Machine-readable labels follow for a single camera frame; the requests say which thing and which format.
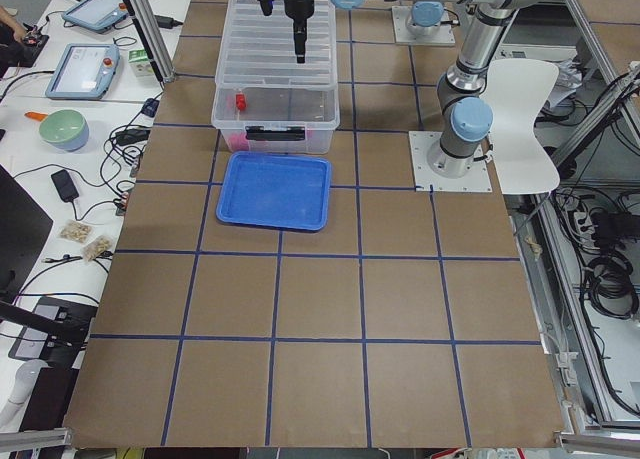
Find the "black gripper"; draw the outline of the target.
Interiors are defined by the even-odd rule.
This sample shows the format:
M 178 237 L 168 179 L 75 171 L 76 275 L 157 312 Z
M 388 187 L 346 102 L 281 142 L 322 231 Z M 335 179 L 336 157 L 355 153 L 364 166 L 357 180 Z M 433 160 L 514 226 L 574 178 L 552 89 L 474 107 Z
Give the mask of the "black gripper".
M 314 0 L 284 0 L 285 14 L 293 21 L 294 51 L 297 63 L 306 61 L 307 21 L 315 11 Z

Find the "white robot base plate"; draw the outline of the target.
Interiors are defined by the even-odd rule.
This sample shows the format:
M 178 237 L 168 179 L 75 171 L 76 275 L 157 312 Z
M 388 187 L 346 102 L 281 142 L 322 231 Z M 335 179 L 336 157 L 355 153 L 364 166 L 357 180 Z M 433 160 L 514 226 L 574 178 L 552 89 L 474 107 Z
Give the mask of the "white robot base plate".
M 415 189 L 422 192 L 491 193 L 487 159 L 482 148 L 457 159 L 447 155 L 438 131 L 410 131 Z

